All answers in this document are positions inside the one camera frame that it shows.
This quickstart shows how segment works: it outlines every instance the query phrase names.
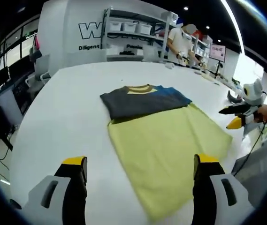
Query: monitor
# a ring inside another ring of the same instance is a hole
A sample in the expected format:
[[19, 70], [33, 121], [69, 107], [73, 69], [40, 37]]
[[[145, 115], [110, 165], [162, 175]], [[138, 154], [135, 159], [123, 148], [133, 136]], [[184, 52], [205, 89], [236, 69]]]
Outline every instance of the monitor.
[[0, 86], [9, 80], [8, 67], [0, 70]]
[[24, 75], [34, 72], [34, 63], [30, 61], [29, 55], [21, 58], [9, 67], [11, 80], [17, 80]]

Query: floor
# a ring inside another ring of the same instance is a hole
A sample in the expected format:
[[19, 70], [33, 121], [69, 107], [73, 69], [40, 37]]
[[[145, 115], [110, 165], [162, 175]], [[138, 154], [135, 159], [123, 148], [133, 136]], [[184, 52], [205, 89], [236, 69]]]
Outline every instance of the floor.
[[[10, 137], [10, 142], [12, 145], [14, 145], [17, 132], [18, 131], [15, 131], [15, 133]], [[239, 153], [238, 158], [241, 158], [250, 152], [258, 136], [259, 136], [259, 130], [254, 129], [243, 139], [242, 151]], [[261, 140], [259, 140], [258, 143], [255, 145], [253, 151], [257, 150], [260, 146], [261, 146]], [[7, 146], [4, 144], [2, 140], [0, 140], [0, 158], [4, 158], [6, 152], [7, 152]], [[10, 167], [10, 160], [12, 153], [13, 153], [12, 151], [8, 150], [7, 156], [5, 157], [4, 160], [2, 160], [2, 163], [8, 168]], [[5, 198], [9, 200], [10, 199], [9, 170], [2, 163], [0, 163], [0, 190], [2, 194], [5, 196]]]

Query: yellow-green cloth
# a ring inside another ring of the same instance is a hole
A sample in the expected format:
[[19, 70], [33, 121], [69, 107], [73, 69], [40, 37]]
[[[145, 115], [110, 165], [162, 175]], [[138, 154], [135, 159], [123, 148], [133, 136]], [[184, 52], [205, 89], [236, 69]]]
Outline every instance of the yellow-green cloth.
[[220, 159], [232, 140], [193, 103], [138, 119], [113, 120], [108, 131], [141, 204], [154, 221], [193, 198], [194, 155]]

